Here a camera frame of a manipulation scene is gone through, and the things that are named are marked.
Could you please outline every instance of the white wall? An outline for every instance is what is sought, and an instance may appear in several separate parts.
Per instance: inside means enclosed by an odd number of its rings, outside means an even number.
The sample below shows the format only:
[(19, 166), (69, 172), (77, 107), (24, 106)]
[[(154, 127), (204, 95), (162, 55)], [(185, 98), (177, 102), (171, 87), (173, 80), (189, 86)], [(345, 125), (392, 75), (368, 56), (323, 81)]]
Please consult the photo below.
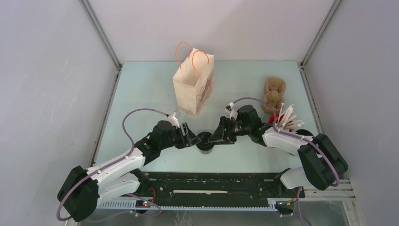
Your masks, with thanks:
[(3, 0), (0, 21), (0, 225), (61, 225), (56, 195), (88, 166), (116, 69), (77, 0)]
[(215, 60), (302, 61), (334, 0), (90, 2), (122, 62), (174, 61), (182, 40)]
[(397, 225), (399, 2), (343, 1), (307, 74), (367, 225)]

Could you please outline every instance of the brown stuffed toy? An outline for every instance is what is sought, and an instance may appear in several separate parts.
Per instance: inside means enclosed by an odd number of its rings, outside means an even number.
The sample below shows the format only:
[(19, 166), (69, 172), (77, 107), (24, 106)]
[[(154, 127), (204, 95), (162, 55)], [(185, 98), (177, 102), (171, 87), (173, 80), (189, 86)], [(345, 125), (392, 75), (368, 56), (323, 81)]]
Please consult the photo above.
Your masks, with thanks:
[[(280, 78), (270, 77), (264, 83), (263, 101), (270, 105), (276, 113), (280, 111), (281, 103), (284, 103), (283, 94), (286, 91), (286, 82)], [(273, 114), (271, 109), (262, 104), (265, 113)]]

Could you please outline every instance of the gift bag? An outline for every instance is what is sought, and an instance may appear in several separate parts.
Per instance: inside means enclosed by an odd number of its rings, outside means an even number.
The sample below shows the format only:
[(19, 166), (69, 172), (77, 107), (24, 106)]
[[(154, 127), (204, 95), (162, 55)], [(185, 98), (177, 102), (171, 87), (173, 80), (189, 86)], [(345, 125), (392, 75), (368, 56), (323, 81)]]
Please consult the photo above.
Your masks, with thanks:
[[(185, 43), (190, 53), (183, 63), (177, 59), (177, 49)], [(182, 41), (176, 48), (175, 57), (179, 68), (173, 76), (177, 105), (180, 111), (198, 116), (213, 90), (215, 57), (202, 50), (191, 48)]]

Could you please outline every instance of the gray floor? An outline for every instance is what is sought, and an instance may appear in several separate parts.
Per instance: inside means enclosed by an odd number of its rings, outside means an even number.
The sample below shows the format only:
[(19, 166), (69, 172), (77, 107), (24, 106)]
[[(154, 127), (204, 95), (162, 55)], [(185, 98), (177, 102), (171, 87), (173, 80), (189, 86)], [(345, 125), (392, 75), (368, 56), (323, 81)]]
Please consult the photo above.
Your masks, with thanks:
[[(341, 202), (301, 202), (303, 216), (313, 226), (347, 226)], [(96, 210), (90, 219), (101, 219), (119, 210)], [(153, 218), (119, 215), (102, 223), (80, 222), (79, 226), (300, 226), (299, 217), (280, 218), (274, 212), (254, 211), (165, 211)]]

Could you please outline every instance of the robotic arm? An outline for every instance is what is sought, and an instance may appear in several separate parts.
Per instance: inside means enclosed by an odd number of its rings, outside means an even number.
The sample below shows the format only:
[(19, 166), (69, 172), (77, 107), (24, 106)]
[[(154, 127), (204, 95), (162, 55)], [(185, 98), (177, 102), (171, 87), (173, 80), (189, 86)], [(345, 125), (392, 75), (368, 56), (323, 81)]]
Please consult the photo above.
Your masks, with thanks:
[[(201, 142), (186, 123), (179, 125), (179, 114), (173, 112), (165, 121), (159, 121), (152, 132), (135, 144), (131, 154), (127, 151), (101, 165), (86, 170), (78, 166), (71, 170), (57, 195), (60, 202), (77, 182), (96, 172), (79, 185), (64, 203), (65, 209), (76, 222), (86, 219), (97, 206), (113, 198), (146, 191), (148, 187), (145, 182), (148, 177), (139, 168), (158, 158), (163, 149), (173, 146), (181, 149)], [(124, 159), (103, 171), (100, 170), (102, 166), (120, 158)]]
[[(305, 142), (305, 139), (319, 147), (339, 177), (348, 170), (346, 161), (326, 135), (318, 134), (313, 137), (304, 129), (298, 130), (297, 133), (284, 130), (286, 134), (283, 135), (280, 130), (275, 131), (271, 124), (263, 123), (252, 105), (245, 105), (238, 111), (235, 111), (233, 107), (233, 103), (226, 107), (226, 112), (230, 117), (220, 117), (219, 125), (214, 133), (207, 141), (203, 140), (197, 145), (199, 149), (206, 147), (210, 150), (214, 145), (234, 144), (237, 136), (248, 135), (254, 143), (284, 150), (299, 157), (303, 165), (297, 169), (286, 169), (279, 174), (278, 179), (287, 189), (313, 185), (319, 190), (326, 190), (335, 182), (335, 176), (326, 160), (319, 157), (315, 148)], [(287, 134), (298, 134), (301, 139), (295, 138), (297, 135), (287, 136)]]

